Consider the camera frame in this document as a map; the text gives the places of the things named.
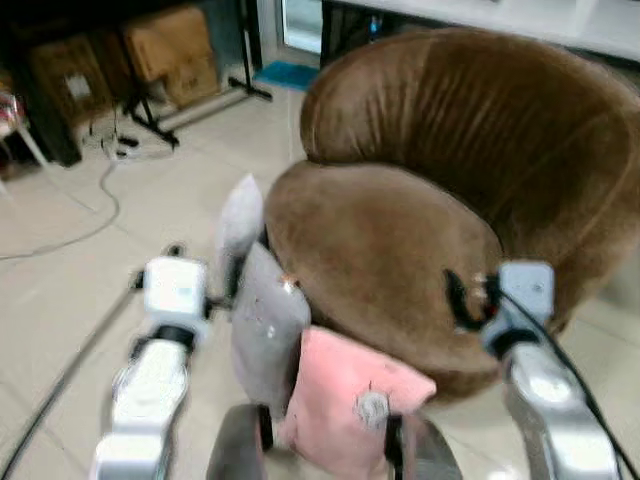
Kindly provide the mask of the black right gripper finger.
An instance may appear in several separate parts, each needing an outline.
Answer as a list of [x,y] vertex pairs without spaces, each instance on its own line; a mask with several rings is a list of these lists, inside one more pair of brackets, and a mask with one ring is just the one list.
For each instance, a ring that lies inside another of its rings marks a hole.
[[467,317],[468,307],[465,305],[465,288],[467,285],[463,282],[460,275],[451,269],[444,270],[445,278],[445,298],[449,305],[449,310],[454,317],[454,329],[457,332],[480,333],[481,329],[466,329],[465,320]]

